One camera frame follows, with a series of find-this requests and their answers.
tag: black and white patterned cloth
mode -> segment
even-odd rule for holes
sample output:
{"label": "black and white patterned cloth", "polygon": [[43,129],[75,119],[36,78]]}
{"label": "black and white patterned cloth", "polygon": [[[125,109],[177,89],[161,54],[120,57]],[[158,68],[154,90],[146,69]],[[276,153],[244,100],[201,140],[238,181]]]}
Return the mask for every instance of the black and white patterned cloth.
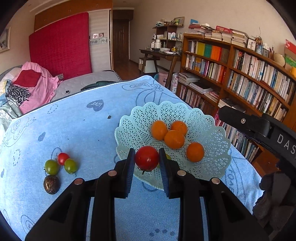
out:
{"label": "black and white patterned cloth", "polygon": [[6,91],[6,96],[15,99],[19,106],[26,101],[30,95],[30,92],[26,88],[17,85],[10,85]]}

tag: pink cloth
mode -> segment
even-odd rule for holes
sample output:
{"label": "pink cloth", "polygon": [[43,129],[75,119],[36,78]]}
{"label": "pink cloth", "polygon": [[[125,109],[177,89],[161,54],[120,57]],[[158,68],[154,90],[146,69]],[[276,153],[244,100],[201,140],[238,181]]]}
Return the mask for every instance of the pink cloth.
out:
{"label": "pink cloth", "polygon": [[60,84],[58,77],[53,77],[47,69],[42,68],[37,63],[26,62],[22,66],[22,70],[28,69],[40,72],[41,76],[35,87],[27,88],[31,93],[31,96],[28,98],[28,100],[20,105],[20,110],[23,112],[23,114],[50,102],[52,97],[55,96],[54,91]]}

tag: lattice pattern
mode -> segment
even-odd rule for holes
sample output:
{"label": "lattice pattern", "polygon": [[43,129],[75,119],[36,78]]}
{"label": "lattice pattern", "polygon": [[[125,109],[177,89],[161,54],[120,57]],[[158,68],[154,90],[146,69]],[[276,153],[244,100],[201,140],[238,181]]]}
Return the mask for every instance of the lattice pattern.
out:
{"label": "lattice pattern", "polygon": [[[151,125],[156,120],[164,121],[168,128],[176,120],[184,121],[188,126],[185,144],[178,150],[172,150],[164,142],[151,136]],[[196,178],[209,180],[212,177],[221,178],[230,164],[231,157],[227,154],[230,141],[225,137],[225,130],[216,127],[212,116],[204,115],[200,109],[189,110],[183,103],[173,104],[164,101],[160,105],[149,102],[143,107],[136,106],[130,116],[123,116],[115,130],[118,144],[116,152],[121,160],[126,159],[130,148],[136,151],[145,145],[159,150],[164,148],[172,160],[178,162],[181,169],[193,174]],[[205,150],[204,158],[198,163],[192,163],[186,158],[186,149],[191,142],[199,142]],[[163,190],[160,168],[142,175],[135,166],[134,175],[145,183]]]}

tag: orange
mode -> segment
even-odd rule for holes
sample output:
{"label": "orange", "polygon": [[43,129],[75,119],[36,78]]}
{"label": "orange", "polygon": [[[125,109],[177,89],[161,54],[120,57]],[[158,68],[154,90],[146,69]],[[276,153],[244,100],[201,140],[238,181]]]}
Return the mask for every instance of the orange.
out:
{"label": "orange", "polygon": [[186,151],[186,156],[191,162],[199,162],[205,155],[202,144],[198,142],[192,142]]}
{"label": "orange", "polygon": [[177,120],[172,123],[170,130],[180,131],[185,136],[187,133],[187,126],[184,122]]}
{"label": "orange", "polygon": [[162,120],[153,122],[151,126],[151,135],[158,141],[162,141],[168,132],[166,124]]}
{"label": "orange", "polygon": [[179,149],[184,145],[185,137],[180,131],[170,130],[165,135],[165,143],[169,148]]}

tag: blue heart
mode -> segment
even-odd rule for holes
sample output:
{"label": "blue heart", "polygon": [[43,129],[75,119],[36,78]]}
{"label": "blue heart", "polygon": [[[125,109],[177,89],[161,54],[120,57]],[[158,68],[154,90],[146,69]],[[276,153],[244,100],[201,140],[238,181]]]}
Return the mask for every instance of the blue heart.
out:
{"label": "blue heart", "polygon": [[87,108],[94,108],[94,111],[99,111],[103,108],[104,106],[104,101],[103,100],[95,100],[93,102],[90,102],[87,104]]}
{"label": "blue heart", "polygon": [[45,137],[45,132],[43,132],[39,137],[38,137],[38,141],[43,141]]}

